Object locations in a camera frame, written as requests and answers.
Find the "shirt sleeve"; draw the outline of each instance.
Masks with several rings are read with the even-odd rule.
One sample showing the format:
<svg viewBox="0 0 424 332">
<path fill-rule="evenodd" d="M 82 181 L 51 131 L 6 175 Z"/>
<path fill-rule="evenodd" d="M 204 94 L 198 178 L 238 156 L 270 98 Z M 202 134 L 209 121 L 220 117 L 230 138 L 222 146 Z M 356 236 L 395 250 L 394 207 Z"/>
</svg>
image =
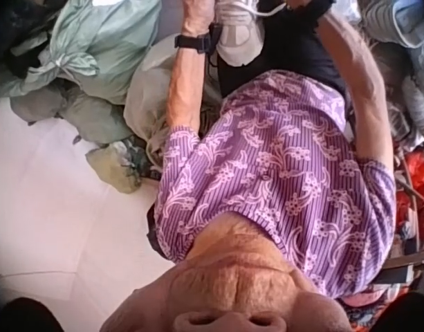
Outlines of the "shirt sleeve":
<svg viewBox="0 0 424 332">
<path fill-rule="evenodd" d="M 351 233 L 358 236 L 356 242 L 349 243 L 341 254 L 343 263 L 336 273 L 338 285 L 329 290 L 334 297 L 353 295 L 370 285 L 388 258 L 396 229 L 394 175 L 378 161 L 357 161 L 364 181 L 360 195 L 366 219 Z"/>
<path fill-rule="evenodd" d="M 156 222 L 158 222 L 160 213 L 164 208 L 164 202 L 167 200 L 170 188 L 174 186 L 199 142 L 198 134 L 189 127 L 179 126 L 170 130 L 165 143 L 163 174 L 155 204 Z"/>
</svg>

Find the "floral pattern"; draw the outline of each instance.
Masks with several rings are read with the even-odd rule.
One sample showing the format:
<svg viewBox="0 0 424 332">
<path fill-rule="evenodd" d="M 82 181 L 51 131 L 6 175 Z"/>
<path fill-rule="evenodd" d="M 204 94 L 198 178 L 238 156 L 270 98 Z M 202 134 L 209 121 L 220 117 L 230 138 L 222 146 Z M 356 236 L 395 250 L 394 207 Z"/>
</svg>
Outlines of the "floral pattern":
<svg viewBox="0 0 424 332">
<path fill-rule="evenodd" d="M 339 93 L 271 71 L 228 96 L 201 141 L 173 128 L 155 209 L 165 255 L 184 260 L 195 236 L 232 211 L 263 228 L 321 294 L 361 291 L 392 243 L 395 184 L 383 165 L 354 156 L 344 126 Z"/>
</svg>

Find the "hand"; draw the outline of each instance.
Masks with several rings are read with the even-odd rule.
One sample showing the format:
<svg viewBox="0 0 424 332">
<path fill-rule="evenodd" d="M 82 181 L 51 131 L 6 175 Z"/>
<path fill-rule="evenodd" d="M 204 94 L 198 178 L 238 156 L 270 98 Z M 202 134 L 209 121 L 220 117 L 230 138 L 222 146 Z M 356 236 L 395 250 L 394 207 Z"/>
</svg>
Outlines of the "hand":
<svg viewBox="0 0 424 332">
<path fill-rule="evenodd" d="M 215 0 L 183 0 L 183 35 L 197 37 L 209 31 L 214 19 Z"/>
</svg>

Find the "black pants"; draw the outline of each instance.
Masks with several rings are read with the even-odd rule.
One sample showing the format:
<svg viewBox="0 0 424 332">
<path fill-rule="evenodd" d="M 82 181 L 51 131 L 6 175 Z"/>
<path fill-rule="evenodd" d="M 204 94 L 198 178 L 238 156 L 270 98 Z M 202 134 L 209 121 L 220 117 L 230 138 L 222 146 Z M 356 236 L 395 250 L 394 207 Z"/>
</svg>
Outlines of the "black pants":
<svg viewBox="0 0 424 332">
<path fill-rule="evenodd" d="M 268 12 L 282 0 L 263 0 L 259 11 Z M 241 85 L 273 69 L 283 69 L 311 77 L 341 93 L 349 100 L 344 80 L 314 31 L 293 23 L 293 12 L 284 9 L 263 20 L 266 31 L 261 54 L 249 65 L 232 67 L 218 58 L 221 93 L 226 97 Z"/>
</svg>

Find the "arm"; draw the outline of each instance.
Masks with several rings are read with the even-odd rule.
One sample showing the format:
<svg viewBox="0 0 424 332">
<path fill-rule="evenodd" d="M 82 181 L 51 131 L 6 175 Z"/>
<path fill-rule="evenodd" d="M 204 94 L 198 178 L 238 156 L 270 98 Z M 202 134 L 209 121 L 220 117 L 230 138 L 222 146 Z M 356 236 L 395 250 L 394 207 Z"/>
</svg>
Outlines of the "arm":
<svg viewBox="0 0 424 332">
<path fill-rule="evenodd" d="M 208 32 L 214 18 L 214 0 L 183 0 L 182 34 L 197 37 Z M 184 126 L 198 132 L 203 97 L 205 55 L 182 48 L 176 55 L 167 99 L 167 123 L 171 128 Z"/>
<path fill-rule="evenodd" d="M 393 172 L 385 85 L 373 55 L 359 33 L 331 11 L 320 18 L 317 33 L 350 90 L 358 157 L 377 160 Z"/>
<path fill-rule="evenodd" d="M 176 55 L 167 100 L 169 127 L 184 126 L 199 130 L 203 97 L 205 55 L 182 48 Z"/>
</svg>

